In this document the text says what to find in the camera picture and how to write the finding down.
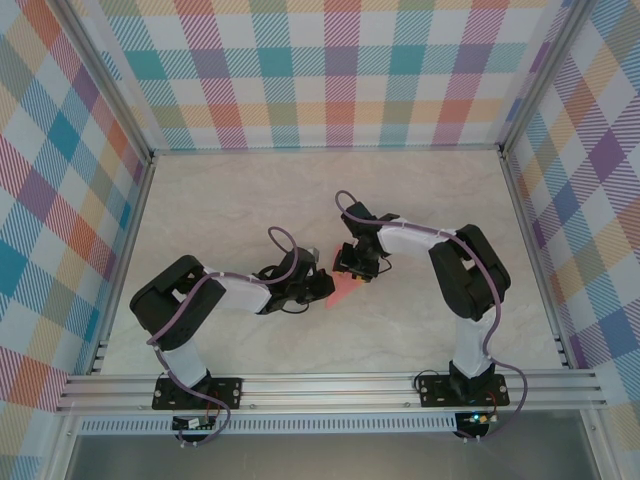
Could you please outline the pink cloth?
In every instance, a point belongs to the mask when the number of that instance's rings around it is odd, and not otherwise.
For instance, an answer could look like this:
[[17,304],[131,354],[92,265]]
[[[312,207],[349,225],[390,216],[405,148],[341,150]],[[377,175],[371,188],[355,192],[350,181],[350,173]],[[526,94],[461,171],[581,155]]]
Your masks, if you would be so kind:
[[335,249],[335,256],[333,261],[333,269],[331,271],[331,277],[334,282],[335,290],[325,300],[325,308],[327,310],[334,308],[339,302],[344,300],[347,296],[354,293],[358,288],[365,284],[355,280],[351,273],[346,272],[345,276],[340,276],[336,273],[337,270],[334,267],[338,263],[338,257],[341,254],[343,247],[337,247]]

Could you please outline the black right controller board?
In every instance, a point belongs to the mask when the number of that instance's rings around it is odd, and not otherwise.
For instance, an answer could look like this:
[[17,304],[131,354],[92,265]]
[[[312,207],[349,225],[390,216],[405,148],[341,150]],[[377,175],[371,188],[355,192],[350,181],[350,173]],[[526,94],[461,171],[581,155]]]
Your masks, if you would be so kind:
[[460,431],[473,428],[486,428],[498,420],[496,412],[463,412],[456,413],[456,428]]

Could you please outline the black controller board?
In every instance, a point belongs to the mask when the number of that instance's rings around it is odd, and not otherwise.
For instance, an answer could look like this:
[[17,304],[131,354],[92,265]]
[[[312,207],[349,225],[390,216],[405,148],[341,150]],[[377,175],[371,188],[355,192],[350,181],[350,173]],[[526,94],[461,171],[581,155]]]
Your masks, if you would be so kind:
[[460,431],[473,428],[486,428],[498,420],[496,412],[463,412],[456,413],[456,428]]
[[171,429],[174,431],[212,431],[216,428],[215,416],[174,416],[171,421]]

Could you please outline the black left controller board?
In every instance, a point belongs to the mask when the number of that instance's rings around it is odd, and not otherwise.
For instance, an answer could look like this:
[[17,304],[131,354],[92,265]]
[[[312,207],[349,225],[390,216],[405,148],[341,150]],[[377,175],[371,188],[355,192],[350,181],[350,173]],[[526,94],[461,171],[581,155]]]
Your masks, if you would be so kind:
[[171,429],[174,431],[212,431],[216,428],[215,416],[174,416],[171,421]]

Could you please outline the long aluminium mounting rail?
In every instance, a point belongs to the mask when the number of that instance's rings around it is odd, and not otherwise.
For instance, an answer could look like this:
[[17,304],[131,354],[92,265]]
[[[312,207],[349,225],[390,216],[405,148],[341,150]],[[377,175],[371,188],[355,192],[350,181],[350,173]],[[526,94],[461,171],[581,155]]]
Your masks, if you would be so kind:
[[[433,411],[509,412],[601,409],[607,401],[595,373],[589,370],[534,370],[524,377],[503,372],[510,404],[504,407],[433,407]],[[418,390],[411,373],[246,374],[240,407],[268,413],[391,412],[417,410]],[[117,412],[190,412],[153,410],[157,375],[73,376],[57,405],[60,413],[98,415]]]

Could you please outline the thin aluminium frame bar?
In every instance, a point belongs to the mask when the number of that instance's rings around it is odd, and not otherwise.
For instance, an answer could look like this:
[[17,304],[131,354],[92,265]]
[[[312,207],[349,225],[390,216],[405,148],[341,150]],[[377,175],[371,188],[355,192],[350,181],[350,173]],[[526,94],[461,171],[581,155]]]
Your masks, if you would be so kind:
[[417,145],[417,146],[342,146],[342,147],[276,147],[276,148],[236,148],[236,149],[156,149],[154,157],[205,156],[205,155],[244,155],[275,153],[337,153],[337,152],[404,152],[404,151],[500,151],[499,144],[460,144],[460,145]]

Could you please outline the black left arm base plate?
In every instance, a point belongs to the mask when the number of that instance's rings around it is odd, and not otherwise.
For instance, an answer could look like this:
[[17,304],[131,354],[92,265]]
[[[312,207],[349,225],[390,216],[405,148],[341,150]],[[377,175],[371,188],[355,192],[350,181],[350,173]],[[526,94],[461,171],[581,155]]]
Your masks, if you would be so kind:
[[[231,410],[240,407],[243,380],[237,377],[205,377],[192,390],[216,398]],[[205,410],[208,400],[187,393],[170,378],[156,381],[151,408],[153,410]]]

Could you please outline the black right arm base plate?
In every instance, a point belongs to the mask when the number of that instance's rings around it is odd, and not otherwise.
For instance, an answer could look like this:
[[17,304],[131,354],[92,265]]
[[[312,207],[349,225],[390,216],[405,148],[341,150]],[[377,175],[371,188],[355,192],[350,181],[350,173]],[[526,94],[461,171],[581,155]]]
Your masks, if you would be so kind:
[[464,393],[462,384],[450,375],[421,375],[417,380],[420,404],[433,407],[504,407],[510,397],[503,375],[493,375],[473,392]]

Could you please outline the aluminium side rail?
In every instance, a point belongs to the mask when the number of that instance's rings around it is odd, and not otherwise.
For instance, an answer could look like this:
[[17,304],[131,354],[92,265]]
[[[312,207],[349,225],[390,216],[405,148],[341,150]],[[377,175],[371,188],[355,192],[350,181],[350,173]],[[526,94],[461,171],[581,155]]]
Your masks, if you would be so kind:
[[550,325],[554,342],[556,344],[556,350],[560,357],[562,366],[566,369],[573,369],[575,367],[573,362],[573,354],[571,352],[571,349],[566,346],[563,325],[561,324],[559,313],[551,294],[551,289],[547,283],[547,279],[543,271],[543,265],[539,252],[537,250],[536,238],[526,217],[524,202],[514,180],[507,155],[502,150],[498,150],[497,153],[501,171],[504,176],[509,195],[511,197],[517,222],[525,244],[529,263],[532,267],[533,275],[544,306],[545,314]]
[[81,370],[82,374],[91,375],[93,373],[94,366],[97,363],[98,359],[98,351],[103,345],[106,345],[108,343],[108,339],[116,319],[119,301],[124,289],[124,283],[133,255],[136,239],[144,214],[144,209],[146,207],[146,203],[151,190],[151,185],[156,170],[156,164],[157,156],[154,152],[151,152],[148,159],[146,160],[143,170],[144,175],[142,177],[139,195],[136,199],[134,209],[131,213],[129,226],[127,228],[126,236],[123,243],[122,254],[116,264],[113,286],[111,287],[109,296],[107,298],[105,311],[100,317],[97,324],[95,337],[90,344],[89,355]]

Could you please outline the aluminium frame post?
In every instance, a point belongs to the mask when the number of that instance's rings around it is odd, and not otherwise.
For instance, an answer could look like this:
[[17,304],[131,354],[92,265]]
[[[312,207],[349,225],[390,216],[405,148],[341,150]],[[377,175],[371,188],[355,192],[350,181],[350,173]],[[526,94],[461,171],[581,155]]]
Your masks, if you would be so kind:
[[528,69],[498,137],[498,151],[503,156],[524,134],[597,2],[559,0],[553,17],[542,23],[544,36],[540,46],[534,50],[535,56],[526,64]]
[[50,0],[51,7],[56,7],[65,31],[71,37],[72,43],[86,64],[86,68],[96,82],[100,92],[105,96],[113,109],[116,119],[121,123],[127,137],[132,141],[136,150],[150,164],[153,161],[153,151],[144,138],[133,112],[126,103],[116,85],[99,49],[94,45],[87,33],[80,16],[75,12],[70,0]]

